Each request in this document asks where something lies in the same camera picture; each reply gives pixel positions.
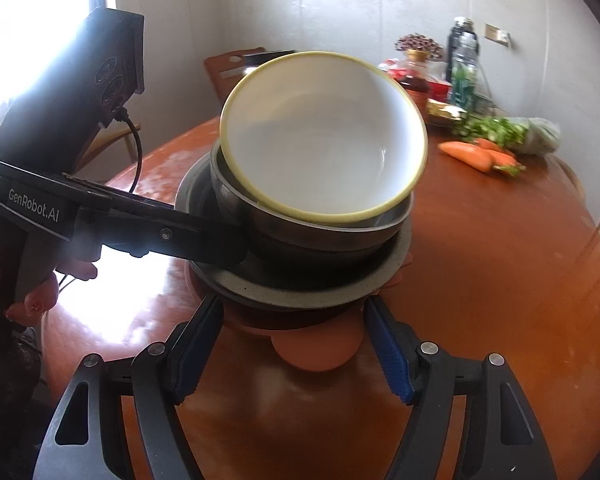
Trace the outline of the person's left hand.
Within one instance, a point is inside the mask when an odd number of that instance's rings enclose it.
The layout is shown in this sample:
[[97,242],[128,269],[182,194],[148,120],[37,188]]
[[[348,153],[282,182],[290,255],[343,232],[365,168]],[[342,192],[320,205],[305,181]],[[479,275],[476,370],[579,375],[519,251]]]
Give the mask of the person's left hand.
[[[97,269],[93,263],[73,257],[62,260],[56,266],[56,270],[81,281],[92,280],[97,276]],[[35,326],[45,312],[56,306],[58,296],[59,283],[55,274],[51,273],[42,284],[28,292],[22,301],[12,304],[4,312],[4,317],[24,327]]]

